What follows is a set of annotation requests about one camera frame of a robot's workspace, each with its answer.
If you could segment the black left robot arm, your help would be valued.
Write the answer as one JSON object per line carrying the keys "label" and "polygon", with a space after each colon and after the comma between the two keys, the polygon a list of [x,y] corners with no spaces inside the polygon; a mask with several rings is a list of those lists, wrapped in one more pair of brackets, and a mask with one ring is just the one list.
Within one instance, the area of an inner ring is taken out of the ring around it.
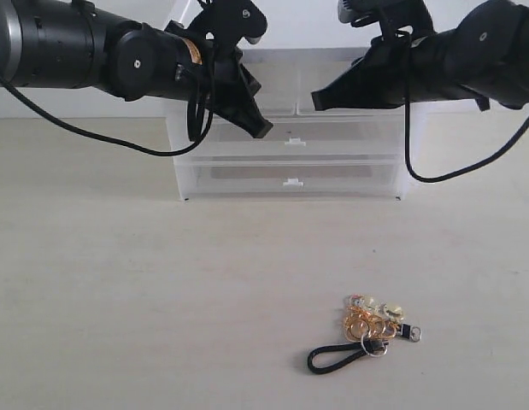
{"label": "black left robot arm", "polygon": [[238,45],[261,38],[267,18],[251,1],[200,7],[190,24],[172,20],[161,29],[89,1],[0,1],[0,85],[181,101],[190,140],[205,114],[262,138],[272,124],[257,106],[261,86]]}

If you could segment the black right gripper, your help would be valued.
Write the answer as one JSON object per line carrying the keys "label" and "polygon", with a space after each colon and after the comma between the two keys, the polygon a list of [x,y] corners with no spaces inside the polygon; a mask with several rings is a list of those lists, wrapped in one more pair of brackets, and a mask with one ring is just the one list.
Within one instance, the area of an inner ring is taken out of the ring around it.
{"label": "black right gripper", "polygon": [[372,46],[332,83],[311,92],[316,111],[334,108],[394,109],[404,103],[404,77],[409,41]]}

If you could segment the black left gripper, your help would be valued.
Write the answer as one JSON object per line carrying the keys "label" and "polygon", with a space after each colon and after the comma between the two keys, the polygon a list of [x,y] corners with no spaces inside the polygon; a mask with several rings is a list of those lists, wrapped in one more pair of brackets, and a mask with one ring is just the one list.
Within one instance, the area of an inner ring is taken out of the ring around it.
{"label": "black left gripper", "polygon": [[218,115],[246,131],[253,138],[264,138],[273,123],[265,119],[255,96],[262,84],[242,63],[244,52],[237,47],[236,55],[225,60],[197,47],[192,57],[191,115]]}

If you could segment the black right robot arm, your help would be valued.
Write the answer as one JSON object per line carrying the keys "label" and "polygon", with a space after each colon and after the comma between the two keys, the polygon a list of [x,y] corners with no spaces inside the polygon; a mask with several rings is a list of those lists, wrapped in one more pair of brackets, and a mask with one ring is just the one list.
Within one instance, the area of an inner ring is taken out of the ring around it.
{"label": "black right robot arm", "polygon": [[341,1],[354,28],[379,24],[367,52],[311,94],[314,108],[396,109],[408,103],[529,103],[529,6],[485,1],[453,29],[435,30],[422,1]]}

